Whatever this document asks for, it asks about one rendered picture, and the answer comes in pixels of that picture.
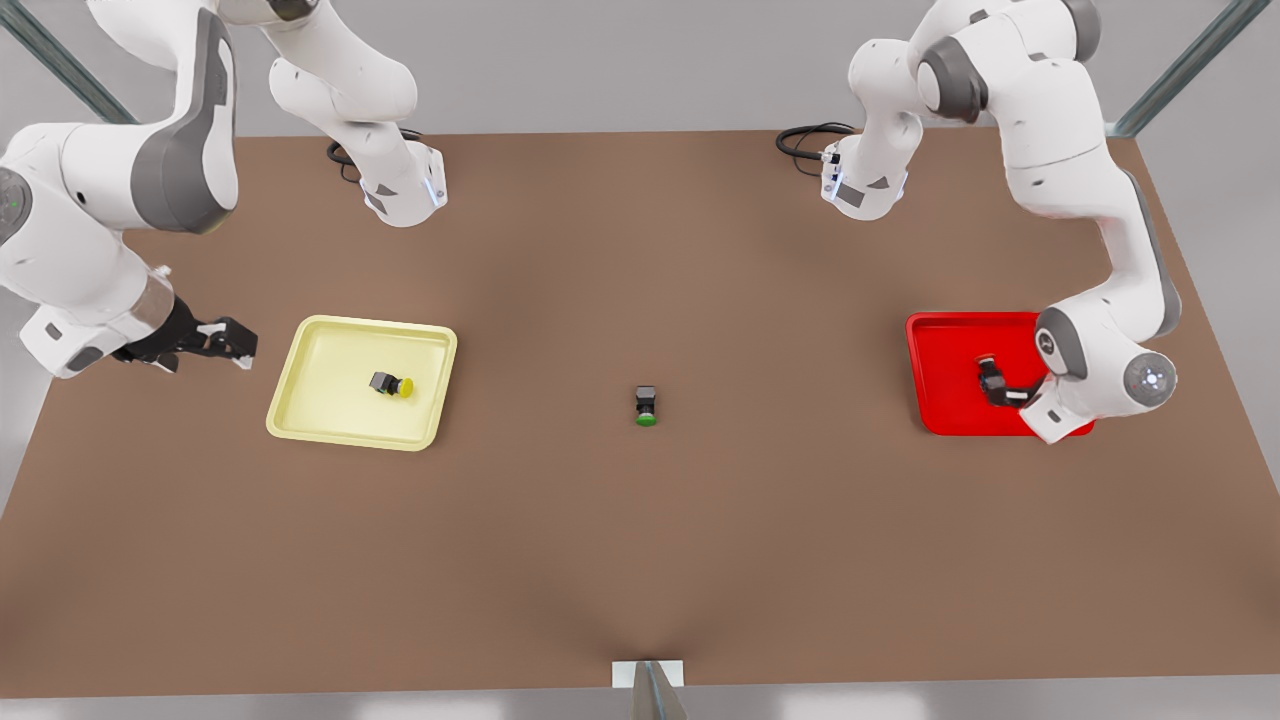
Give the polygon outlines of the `red tray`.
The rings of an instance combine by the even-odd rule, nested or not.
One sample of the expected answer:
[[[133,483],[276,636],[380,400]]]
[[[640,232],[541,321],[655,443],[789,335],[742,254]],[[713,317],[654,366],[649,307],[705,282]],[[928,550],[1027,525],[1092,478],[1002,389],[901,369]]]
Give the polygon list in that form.
[[[924,427],[937,436],[1036,433],[1015,407],[995,406],[980,387],[978,360],[992,356],[1012,388],[1048,374],[1033,342],[1036,313],[915,313],[905,325]]]

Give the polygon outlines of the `silver frame post with white foot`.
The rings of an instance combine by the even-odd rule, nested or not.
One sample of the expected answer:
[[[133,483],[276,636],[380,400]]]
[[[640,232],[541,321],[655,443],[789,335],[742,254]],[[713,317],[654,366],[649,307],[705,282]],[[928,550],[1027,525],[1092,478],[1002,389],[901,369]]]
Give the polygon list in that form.
[[[614,661],[611,680],[630,689],[628,720],[689,720],[676,692],[685,687],[684,660]]]

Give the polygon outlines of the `pale yellow tray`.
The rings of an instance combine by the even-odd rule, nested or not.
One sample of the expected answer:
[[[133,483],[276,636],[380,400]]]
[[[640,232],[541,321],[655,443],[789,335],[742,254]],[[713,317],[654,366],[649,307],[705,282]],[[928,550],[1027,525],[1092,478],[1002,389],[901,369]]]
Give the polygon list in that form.
[[[271,436],[417,452],[436,437],[457,334],[442,325],[312,315],[285,356],[266,415]],[[375,372],[413,380],[408,398],[375,392]]]

